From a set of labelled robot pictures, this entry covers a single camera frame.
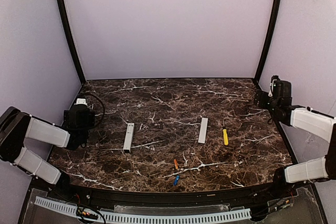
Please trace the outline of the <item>yellow handled screwdriver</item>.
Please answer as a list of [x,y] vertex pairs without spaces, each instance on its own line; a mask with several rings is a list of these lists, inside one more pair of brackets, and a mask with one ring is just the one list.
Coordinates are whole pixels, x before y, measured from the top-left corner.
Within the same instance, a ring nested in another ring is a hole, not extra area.
[[225,146],[228,146],[228,145],[229,145],[229,139],[228,139],[228,134],[227,134],[227,128],[226,128],[226,126],[225,126],[224,121],[223,121],[222,132],[223,132],[223,141],[224,141],[224,145],[225,145]]

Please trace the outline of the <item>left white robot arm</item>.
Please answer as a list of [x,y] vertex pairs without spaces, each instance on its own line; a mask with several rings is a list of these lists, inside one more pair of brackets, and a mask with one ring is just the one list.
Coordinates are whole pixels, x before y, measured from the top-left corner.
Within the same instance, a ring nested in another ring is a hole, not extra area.
[[69,175],[27,148],[25,141],[35,140],[74,151],[87,144],[89,131],[95,125],[95,112],[85,104],[65,110],[62,126],[10,106],[1,115],[1,160],[50,185],[66,186],[70,183]]

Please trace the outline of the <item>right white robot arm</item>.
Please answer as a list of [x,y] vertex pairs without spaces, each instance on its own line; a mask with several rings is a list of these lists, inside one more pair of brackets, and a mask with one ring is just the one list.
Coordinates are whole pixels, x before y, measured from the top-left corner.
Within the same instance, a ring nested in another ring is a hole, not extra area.
[[309,106],[292,104],[291,83],[277,75],[271,77],[269,91],[258,90],[254,104],[267,110],[271,119],[305,131],[328,144],[328,151],[319,158],[279,168],[275,171],[275,184],[288,185],[299,182],[335,180],[335,117]]

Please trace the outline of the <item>white remote control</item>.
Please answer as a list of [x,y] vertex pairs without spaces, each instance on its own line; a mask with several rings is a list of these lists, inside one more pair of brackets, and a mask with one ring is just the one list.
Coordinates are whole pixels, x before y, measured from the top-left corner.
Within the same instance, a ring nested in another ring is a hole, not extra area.
[[135,127],[134,123],[127,124],[127,129],[126,129],[125,138],[124,138],[124,145],[123,145],[123,151],[125,153],[131,152],[131,146],[132,146],[133,135],[134,135],[134,127]]

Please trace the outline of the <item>orange AA battery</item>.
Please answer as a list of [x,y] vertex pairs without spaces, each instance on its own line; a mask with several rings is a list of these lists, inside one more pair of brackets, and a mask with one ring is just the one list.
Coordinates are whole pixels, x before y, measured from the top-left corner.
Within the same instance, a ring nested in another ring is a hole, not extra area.
[[179,169],[179,165],[178,165],[178,162],[176,159],[174,159],[174,166],[175,166],[175,169],[178,170]]

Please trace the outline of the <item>white battery compartment cover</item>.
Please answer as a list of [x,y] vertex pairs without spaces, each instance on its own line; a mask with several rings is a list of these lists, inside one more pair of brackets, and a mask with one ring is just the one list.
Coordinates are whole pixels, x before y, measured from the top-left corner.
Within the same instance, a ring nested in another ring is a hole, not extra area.
[[207,125],[208,125],[208,118],[202,118],[198,136],[198,143],[200,144],[205,144]]

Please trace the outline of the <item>blue AA battery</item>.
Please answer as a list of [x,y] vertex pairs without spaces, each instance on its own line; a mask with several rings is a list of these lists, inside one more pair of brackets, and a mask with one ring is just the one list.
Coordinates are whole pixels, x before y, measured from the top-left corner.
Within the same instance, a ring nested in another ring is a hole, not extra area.
[[173,183],[174,186],[177,185],[177,183],[179,182],[179,179],[180,179],[180,176],[177,175],[176,178],[175,178],[175,180],[174,180],[174,183]]

